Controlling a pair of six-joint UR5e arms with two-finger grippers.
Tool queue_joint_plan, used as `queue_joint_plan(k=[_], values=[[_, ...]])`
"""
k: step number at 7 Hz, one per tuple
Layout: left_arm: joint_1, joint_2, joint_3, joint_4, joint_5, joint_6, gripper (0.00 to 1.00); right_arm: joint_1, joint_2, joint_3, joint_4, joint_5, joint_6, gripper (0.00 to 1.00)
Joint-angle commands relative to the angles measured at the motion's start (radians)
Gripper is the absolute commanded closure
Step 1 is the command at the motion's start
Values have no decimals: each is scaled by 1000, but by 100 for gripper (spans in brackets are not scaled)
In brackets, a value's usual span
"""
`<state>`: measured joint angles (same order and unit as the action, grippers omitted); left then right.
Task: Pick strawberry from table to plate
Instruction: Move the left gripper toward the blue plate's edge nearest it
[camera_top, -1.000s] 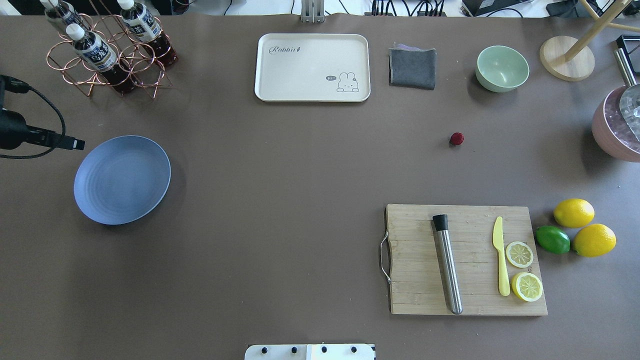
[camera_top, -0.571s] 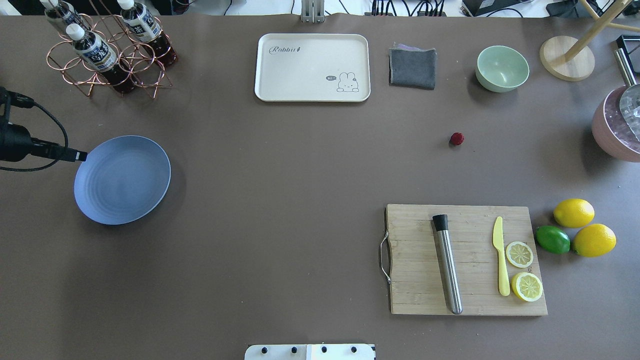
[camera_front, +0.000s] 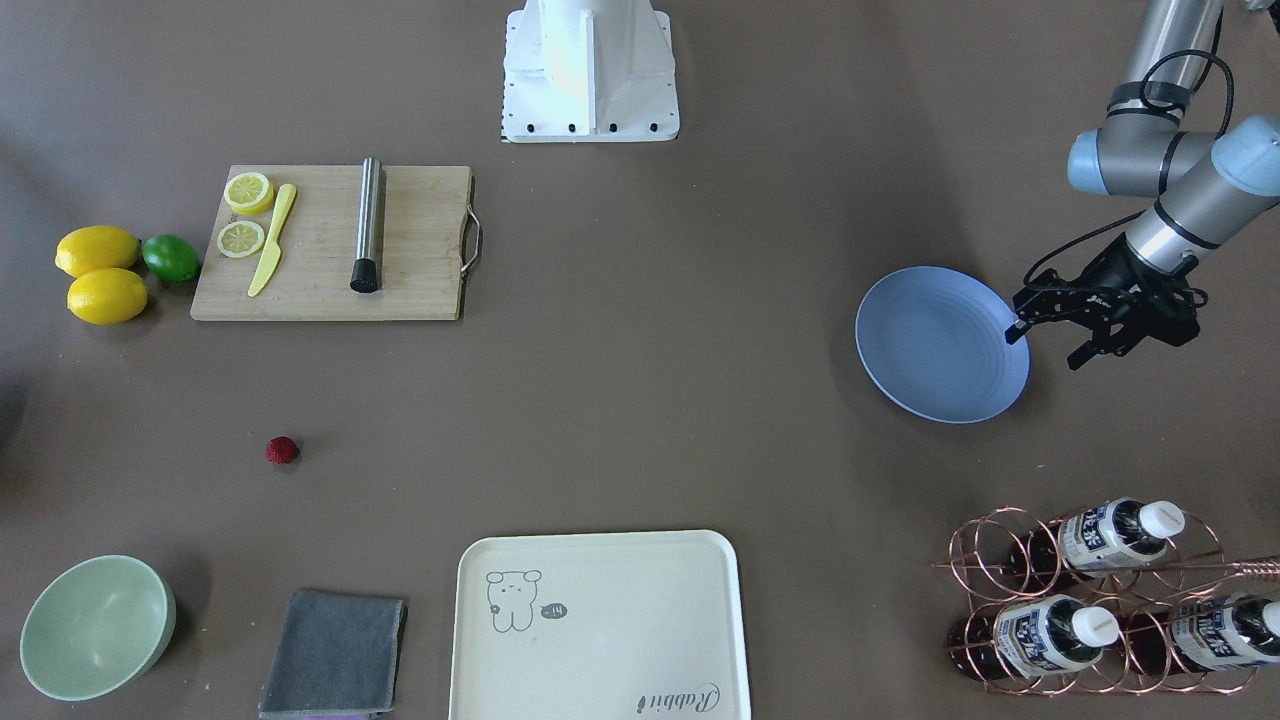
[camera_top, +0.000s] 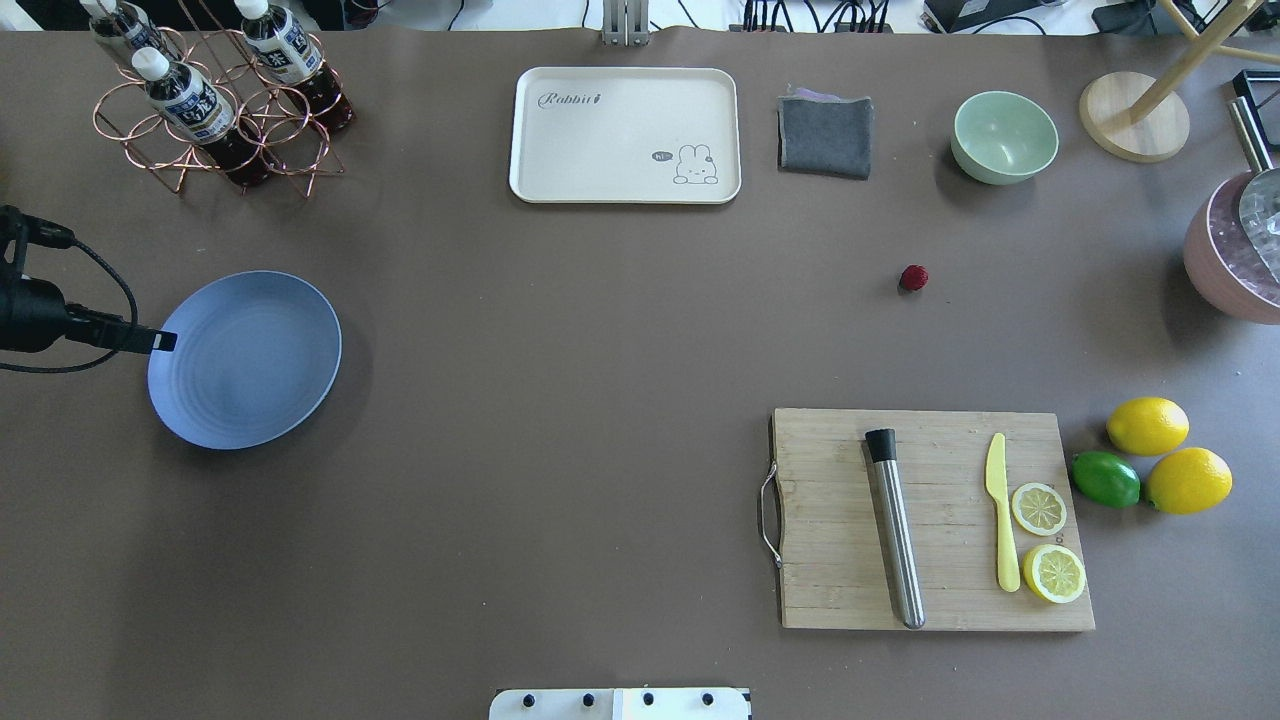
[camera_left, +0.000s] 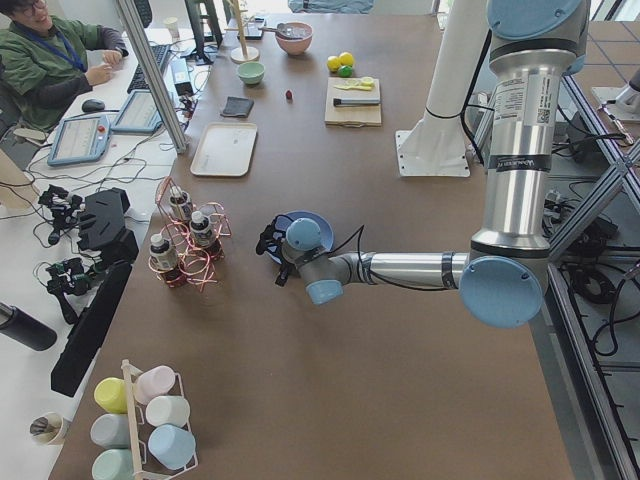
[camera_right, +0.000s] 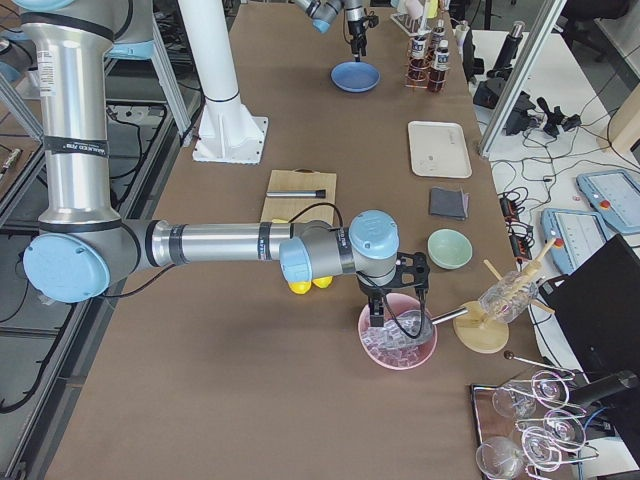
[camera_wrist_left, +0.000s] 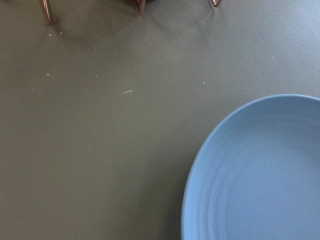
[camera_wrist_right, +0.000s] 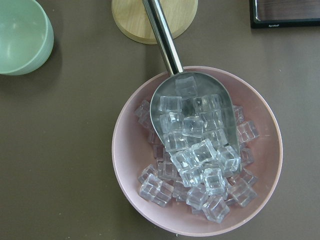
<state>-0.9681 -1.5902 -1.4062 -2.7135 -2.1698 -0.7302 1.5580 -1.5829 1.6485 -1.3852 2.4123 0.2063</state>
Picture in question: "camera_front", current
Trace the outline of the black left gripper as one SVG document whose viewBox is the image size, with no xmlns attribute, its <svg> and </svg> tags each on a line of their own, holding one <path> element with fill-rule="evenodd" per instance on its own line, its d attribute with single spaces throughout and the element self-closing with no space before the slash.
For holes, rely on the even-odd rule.
<svg viewBox="0 0 1280 720">
<path fill-rule="evenodd" d="M 1116 238 L 1073 281 L 1052 268 L 1025 281 L 1014 295 L 1016 320 L 1005 331 L 1005 342 L 1015 345 L 1030 327 L 1043 323 L 1084 327 L 1091 337 L 1068 355 L 1071 372 L 1100 352 L 1129 354 L 1146 338 L 1180 347 L 1201 332 L 1197 307 L 1202 302 L 1197 299 L 1204 293 L 1187 282 L 1197 263 L 1192 258 L 1178 274 L 1165 275 L 1144 264 L 1124 238 Z"/>
</svg>

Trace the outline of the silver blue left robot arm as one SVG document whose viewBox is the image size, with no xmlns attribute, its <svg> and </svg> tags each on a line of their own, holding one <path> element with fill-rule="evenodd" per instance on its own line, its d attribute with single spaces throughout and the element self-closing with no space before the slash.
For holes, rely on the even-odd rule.
<svg viewBox="0 0 1280 720">
<path fill-rule="evenodd" d="M 1078 278 L 1037 261 L 1012 299 L 1018 342 L 1033 325 L 1070 322 L 1091 337 L 1068 357 L 1078 369 L 1121 357 L 1153 338 L 1181 346 L 1199 333 L 1204 293 L 1189 274 L 1262 213 L 1277 206 L 1277 119 L 1252 117 L 1213 133 L 1181 120 L 1217 61 L 1220 1 L 1148 4 L 1105 123 L 1076 137 L 1068 159 L 1075 190 L 1153 199 Z"/>
</svg>

